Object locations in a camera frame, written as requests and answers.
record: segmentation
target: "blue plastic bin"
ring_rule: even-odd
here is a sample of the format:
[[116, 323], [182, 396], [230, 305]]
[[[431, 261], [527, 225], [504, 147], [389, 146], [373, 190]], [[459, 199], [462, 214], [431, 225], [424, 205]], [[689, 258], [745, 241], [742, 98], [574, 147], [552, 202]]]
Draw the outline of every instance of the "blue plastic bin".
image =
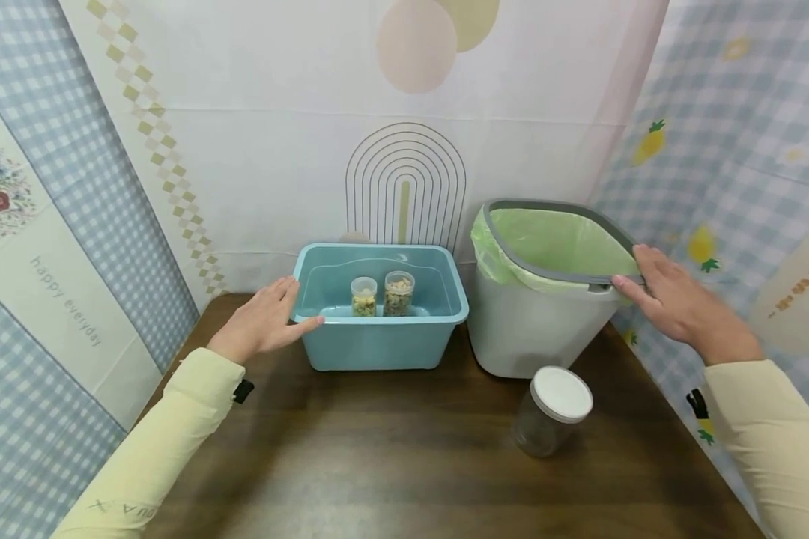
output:
[[[384, 277], [395, 270], [416, 282], [409, 317], [381, 316]], [[319, 371], [435, 368], [469, 311], [453, 257], [439, 246], [313, 243], [300, 251], [294, 276], [300, 291], [291, 319], [326, 317], [303, 337]], [[377, 317], [351, 316], [350, 284], [360, 276], [378, 282]]]

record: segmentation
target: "small plastic jar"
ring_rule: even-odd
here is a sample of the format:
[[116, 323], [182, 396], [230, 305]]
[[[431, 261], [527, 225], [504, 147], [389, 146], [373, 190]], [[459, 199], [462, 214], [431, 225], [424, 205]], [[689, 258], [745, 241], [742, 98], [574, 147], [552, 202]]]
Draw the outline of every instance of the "small plastic jar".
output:
[[406, 317], [410, 314], [416, 282], [408, 272], [389, 272], [384, 279], [384, 316]]
[[351, 313], [355, 317], [377, 314], [378, 282], [371, 277], [357, 277], [351, 282]]
[[530, 381], [512, 438], [524, 453], [546, 458], [569, 438], [593, 408], [593, 396], [584, 380], [565, 368], [543, 367]]

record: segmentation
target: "trash can rim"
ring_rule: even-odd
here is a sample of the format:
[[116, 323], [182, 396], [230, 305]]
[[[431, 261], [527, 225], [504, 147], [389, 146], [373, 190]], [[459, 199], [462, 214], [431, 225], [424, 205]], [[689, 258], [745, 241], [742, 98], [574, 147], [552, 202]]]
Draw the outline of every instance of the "trash can rim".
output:
[[[599, 213], [599, 211], [588, 208], [588, 206], [555, 200], [536, 200], [532, 198], [495, 198], [483, 204], [482, 215], [485, 217], [485, 223], [488, 225], [491, 235], [493, 235], [495, 242], [497, 242], [497, 245], [500, 247], [503, 253], [517, 266], [522, 267], [535, 275], [539, 275], [539, 277], [550, 278], [558, 281], [567, 281], [571, 283], [608, 285], [611, 284], [611, 277], [613, 276], [552, 272], [550, 270], [528, 264], [522, 260], [521, 257], [513, 253], [513, 251], [509, 249], [506, 242], [503, 241], [503, 238], [500, 237], [500, 234], [497, 233], [497, 228], [494, 226], [494, 221], [491, 220], [492, 210], [562, 211], [565, 213], [586, 217], [587, 219], [590, 219], [597, 225], [601, 226], [605, 232], [608, 232], [611, 235], [611, 237], [618, 240], [618, 243], [624, 249], [626, 249], [630, 255], [633, 255], [632, 246], [634, 243], [632, 242], [632, 238], [630, 238], [626, 232], [622, 231], [618, 225], [615, 225], [614, 222], [612, 222], [608, 217], [602, 215]], [[640, 274], [626, 275], [626, 278], [631, 279], [637, 284], [644, 284], [644, 278]]]

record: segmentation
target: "blue checkered backdrop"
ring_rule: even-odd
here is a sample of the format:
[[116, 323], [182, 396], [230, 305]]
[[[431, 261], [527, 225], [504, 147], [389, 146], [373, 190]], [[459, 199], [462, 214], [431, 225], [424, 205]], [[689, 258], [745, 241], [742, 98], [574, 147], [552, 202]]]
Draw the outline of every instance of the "blue checkered backdrop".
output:
[[[57, 0], [0, 0], [0, 114], [164, 371], [198, 312]], [[45, 538], [125, 436], [0, 305], [0, 538]]]
[[[672, 0], [630, 127], [592, 203], [748, 316], [809, 232], [809, 0]], [[718, 250], [705, 250], [706, 260], [701, 234]], [[755, 515], [727, 454], [699, 436], [686, 402], [703, 381], [694, 351], [633, 308], [614, 322]], [[809, 354], [768, 352], [809, 403]]]

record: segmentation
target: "cream long sleeve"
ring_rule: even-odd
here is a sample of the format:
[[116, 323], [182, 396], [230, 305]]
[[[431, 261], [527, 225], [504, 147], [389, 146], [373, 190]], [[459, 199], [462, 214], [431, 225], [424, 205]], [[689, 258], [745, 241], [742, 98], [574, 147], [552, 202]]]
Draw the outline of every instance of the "cream long sleeve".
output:
[[140, 538], [201, 442], [228, 415], [245, 373], [206, 348], [190, 353], [161, 401], [111, 455], [52, 537]]
[[773, 362], [704, 370], [716, 440], [778, 539], [809, 539], [809, 407]]
[[[209, 350], [192, 352], [52, 537], [140, 538], [191, 455], [227, 415], [244, 374]], [[809, 538], [809, 407], [772, 362], [716, 365], [705, 378], [717, 439], [737, 462], [764, 523], [779, 539]]]

